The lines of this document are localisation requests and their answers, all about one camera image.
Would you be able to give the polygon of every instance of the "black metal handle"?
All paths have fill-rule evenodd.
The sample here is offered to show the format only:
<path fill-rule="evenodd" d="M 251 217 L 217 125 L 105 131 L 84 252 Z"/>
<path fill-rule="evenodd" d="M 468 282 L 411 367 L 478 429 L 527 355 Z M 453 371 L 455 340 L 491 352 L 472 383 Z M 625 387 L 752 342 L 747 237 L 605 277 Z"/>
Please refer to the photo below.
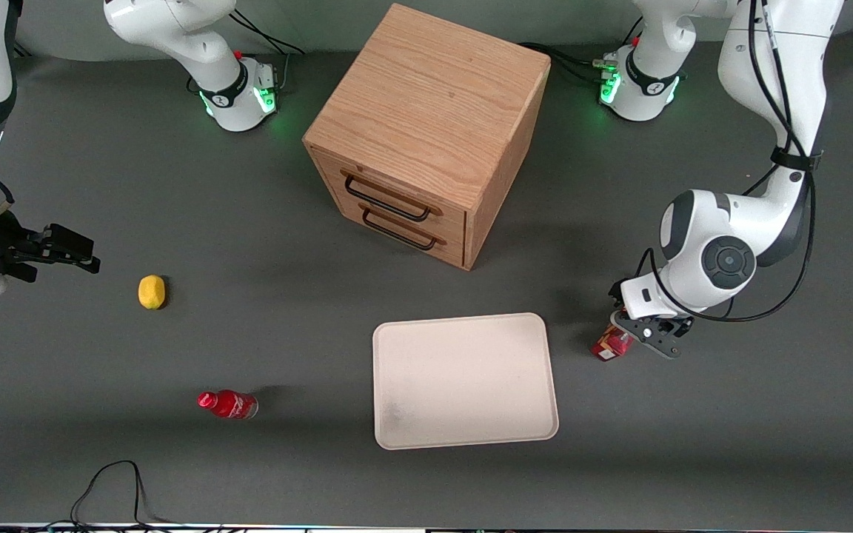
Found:
<path fill-rule="evenodd" d="M 432 237 L 429 240 L 429 244 L 422 245 L 422 244 L 414 241 L 413 239 L 407 239 L 407 237 L 402 236 L 400 233 L 392 232 L 392 230 L 389 230 L 386 227 L 383 227 L 379 224 L 375 224 L 373 222 L 370 222 L 367 218 L 367 215 L 370 215 L 370 209 L 365 209 L 364 215 L 361 216 L 361 220 L 364 221 L 364 223 L 367 227 L 372 227 L 372 229 L 376 229 L 388 237 L 393 237 L 394 239 L 399 240 L 400 242 L 404 243 L 405 245 L 410 245 L 412 247 L 415 247 L 416 249 L 423 250 L 423 252 L 429 252 L 431 249 L 433 249 L 434 246 L 436 246 L 436 242 L 437 242 L 436 237 Z"/>
<path fill-rule="evenodd" d="M 406 210 L 395 208 L 394 206 L 386 204 L 373 196 L 365 195 L 364 192 L 355 191 L 351 188 L 351 184 L 353 183 L 353 181 L 355 181 L 355 176 L 352 176 L 349 173 L 345 173 L 345 175 L 348 176 L 348 178 L 344 180 L 344 188 L 348 190 L 348 193 L 351 196 L 356 196 L 362 200 L 365 200 L 366 202 L 370 202 L 380 209 L 389 210 L 389 212 L 392 212 L 393 215 L 402 216 L 412 222 L 423 222 L 427 219 L 427 216 L 429 215 L 429 208 L 424 207 L 423 215 L 413 215 L 413 213 L 406 212 Z"/>

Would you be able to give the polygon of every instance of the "wall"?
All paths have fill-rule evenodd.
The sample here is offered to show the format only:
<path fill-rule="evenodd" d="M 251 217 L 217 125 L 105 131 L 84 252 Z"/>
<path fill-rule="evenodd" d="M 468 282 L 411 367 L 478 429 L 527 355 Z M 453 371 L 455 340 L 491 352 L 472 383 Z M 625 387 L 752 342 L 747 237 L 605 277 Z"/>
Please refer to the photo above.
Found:
<path fill-rule="evenodd" d="M 305 50 L 360 50 L 392 0 L 239 0 L 263 31 Z M 407 6 L 510 41 L 545 44 L 612 43 L 639 16 L 627 0 L 405 0 Z M 37 55 L 82 61 L 158 58 L 124 43 L 107 26 L 99 0 L 26 0 L 18 40 Z M 721 40 L 728 21 L 698 20 L 700 39 Z M 214 30 L 231 47 L 265 52 L 268 46 L 228 18 Z M 853 0 L 846 0 L 839 33 L 853 30 Z"/>

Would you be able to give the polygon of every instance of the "plastic bottle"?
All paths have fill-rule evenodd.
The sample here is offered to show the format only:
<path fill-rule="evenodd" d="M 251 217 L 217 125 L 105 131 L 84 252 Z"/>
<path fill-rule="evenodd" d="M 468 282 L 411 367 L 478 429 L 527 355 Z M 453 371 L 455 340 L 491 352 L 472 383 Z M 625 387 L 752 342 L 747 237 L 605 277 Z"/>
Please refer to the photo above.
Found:
<path fill-rule="evenodd" d="M 253 418 L 258 412 L 258 400 L 253 395 L 224 389 L 219 392 L 203 392 L 196 398 L 203 409 L 209 409 L 220 418 Z"/>

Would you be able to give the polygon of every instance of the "wooden cabinet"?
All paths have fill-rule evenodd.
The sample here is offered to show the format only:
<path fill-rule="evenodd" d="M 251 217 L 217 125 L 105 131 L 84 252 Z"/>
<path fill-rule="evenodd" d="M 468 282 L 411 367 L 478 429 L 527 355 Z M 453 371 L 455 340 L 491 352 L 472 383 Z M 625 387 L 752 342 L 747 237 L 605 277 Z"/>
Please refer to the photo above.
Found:
<path fill-rule="evenodd" d="M 543 54 L 394 4 L 304 144 L 342 215 L 468 270 L 548 72 Z"/>

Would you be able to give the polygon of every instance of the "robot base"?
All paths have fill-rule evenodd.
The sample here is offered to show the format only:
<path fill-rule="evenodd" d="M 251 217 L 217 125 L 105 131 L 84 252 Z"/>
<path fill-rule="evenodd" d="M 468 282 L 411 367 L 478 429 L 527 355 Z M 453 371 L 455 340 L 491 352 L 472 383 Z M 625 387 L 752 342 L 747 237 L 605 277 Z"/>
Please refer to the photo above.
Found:
<path fill-rule="evenodd" d="M 660 85 L 660 93 L 656 95 L 643 94 L 643 89 L 635 81 L 630 80 L 626 71 L 620 67 L 626 60 L 627 54 L 634 50 L 630 44 L 618 50 L 603 55 L 605 64 L 615 64 L 618 67 L 610 70 L 609 78 L 601 85 L 598 101 L 614 110 L 614 113 L 627 121 L 643 122 L 657 117 L 667 104 L 673 101 L 674 90 L 680 83 L 677 77 L 670 87 Z"/>
<path fill-rule="evenodd" d="M 206 112 L 216 123 L 230 132 L 243 132 L 258 126 L 265 117 L 275 112 L 278 94 L 275 91 L 275 70 L 271 64 L 261 64 L 254 58 L 241 58 L 239 63 L 248 71 L 247 87 L 235 98 L 233 105 L 219 107 L 210 104 L 206 97 Z"/>

